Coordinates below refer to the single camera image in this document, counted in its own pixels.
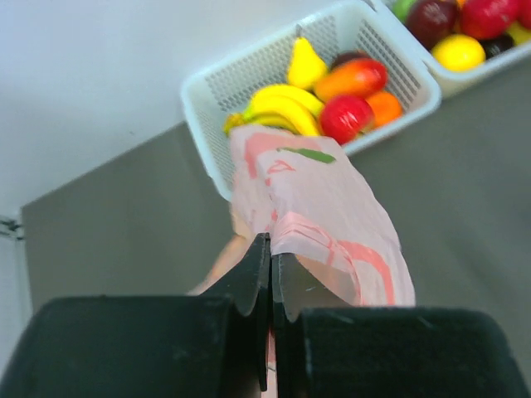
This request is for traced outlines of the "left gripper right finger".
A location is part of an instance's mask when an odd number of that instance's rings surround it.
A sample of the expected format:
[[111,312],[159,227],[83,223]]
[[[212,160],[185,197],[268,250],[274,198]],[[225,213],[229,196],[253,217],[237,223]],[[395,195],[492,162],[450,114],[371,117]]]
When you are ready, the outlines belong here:
[[329,337],[319,316],[348,303],[318,281],[293,254],[271,259],[272,327],[279,397],[314,397],[317,348]]

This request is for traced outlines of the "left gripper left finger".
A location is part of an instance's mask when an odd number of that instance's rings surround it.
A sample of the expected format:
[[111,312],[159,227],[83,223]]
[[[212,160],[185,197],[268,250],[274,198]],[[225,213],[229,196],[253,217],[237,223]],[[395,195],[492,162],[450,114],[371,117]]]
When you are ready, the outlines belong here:
[[225,329],[221,391],[266,391],[270,332],[270,235],[256,235],[243,258],[204,295],[231,300]]

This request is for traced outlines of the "pink plastic bag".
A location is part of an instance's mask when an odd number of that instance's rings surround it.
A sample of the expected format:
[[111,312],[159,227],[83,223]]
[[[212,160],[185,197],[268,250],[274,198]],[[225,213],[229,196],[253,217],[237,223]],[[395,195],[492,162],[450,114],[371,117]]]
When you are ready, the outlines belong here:
[[353,306],[412,306],[416,295],[394,225],[332,138],[258,124],[231,130],[233,237],[200,294],[244,258],[260,233]]

